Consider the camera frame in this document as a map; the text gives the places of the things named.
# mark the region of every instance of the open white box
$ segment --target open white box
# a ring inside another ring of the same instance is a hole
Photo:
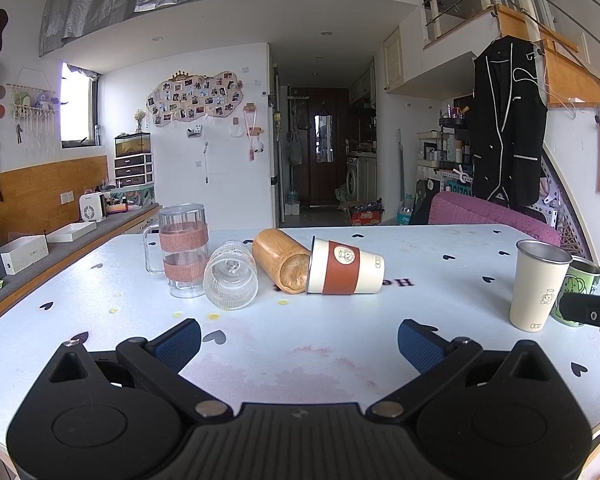
[[[75,224],[65,225],[46,236],[46,241],[52,244],[58,242],[73,242],[82,235],[93,231],[96,228],[96,222],[77,222]]]
[[[0,248],[7,274],[16,274],[48,254],[44,235],[23,236]]]

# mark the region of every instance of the mirror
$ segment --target mirror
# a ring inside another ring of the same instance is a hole
[[[314,116],[314,126],[316,162],[333,162],[333,143],[331,140],[331,116]]]

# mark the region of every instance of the green cup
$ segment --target green cup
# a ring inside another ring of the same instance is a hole
[[[560,298],[565,292],[577,292],[578,294],[595,294],[600,282],[600,267],[595,263],[574,256],[567,275],[564,277],[560,293],[551,309],[551,317],[568,326],[582,326],[582,323],[564,319],[560,313]]]

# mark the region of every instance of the fish tank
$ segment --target fish tank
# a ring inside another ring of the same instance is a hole
[[[151,134],[120,134],[116,137],[116,157],[151,153]]]

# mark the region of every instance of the water bottle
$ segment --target water bottle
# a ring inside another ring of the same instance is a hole
[[[413,214],[413,196],[407,195],[398,209],[398,225],[409,225],[411,215]]]

